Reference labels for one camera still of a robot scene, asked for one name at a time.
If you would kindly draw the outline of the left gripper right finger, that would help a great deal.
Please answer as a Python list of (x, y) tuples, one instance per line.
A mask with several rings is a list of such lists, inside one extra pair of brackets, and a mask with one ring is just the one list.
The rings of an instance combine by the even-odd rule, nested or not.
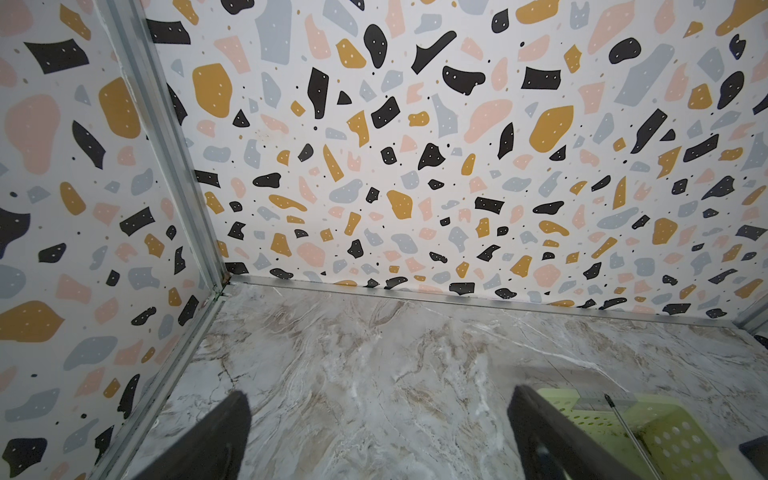
[(518, 385), (507, 407), (527, 479), (636, 479), (533, 388)]

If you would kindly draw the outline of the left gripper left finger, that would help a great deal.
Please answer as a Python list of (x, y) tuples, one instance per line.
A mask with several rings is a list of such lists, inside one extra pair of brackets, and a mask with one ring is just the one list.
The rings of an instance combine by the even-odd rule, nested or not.
[(237, 479), (250, 428), (247, 396), (233, 391), (136, 479)]

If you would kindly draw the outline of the orange black handled screwdriver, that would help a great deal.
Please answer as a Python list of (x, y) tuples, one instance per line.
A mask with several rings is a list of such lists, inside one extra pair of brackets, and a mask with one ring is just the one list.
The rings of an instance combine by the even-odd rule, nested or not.
[(611, 396), (609, 394), (605, 393), (604, 394), (604, 398), (605, 398), (606, 402), (608, 403), (609, 407), (611, 408), (611, 410), (616, 415), (619, 424), (624, 429), (625, 433), (628, 435), (628, 438), (631, 440), (631, 442), (633, 443), (635, 449), (638, 451), (638, 453), (640, 454), (640, 456), (643, 459), (644, 463), (646, 464), (646, 466), (650, 470), (650, 472), (653, 475), (654, 479), (655, 480), (662, 480), (661, 473), (659, 472), (659, 470), (657, 469), (657, 467), (655, 466), (655, 464), (651, 460), (651, 458), (650, 458), (648, 452), (646, 451), (645, 447), (636, 438), (636, 436), (631, 431), (631, 429), (630, 429), (629, 425), (627, 424), (627, 422), (621, 416), (621, 413), (619, 412), (619, 410), (618, 410), (616, 404), (614, 403), (613, 399), (611, 398)]

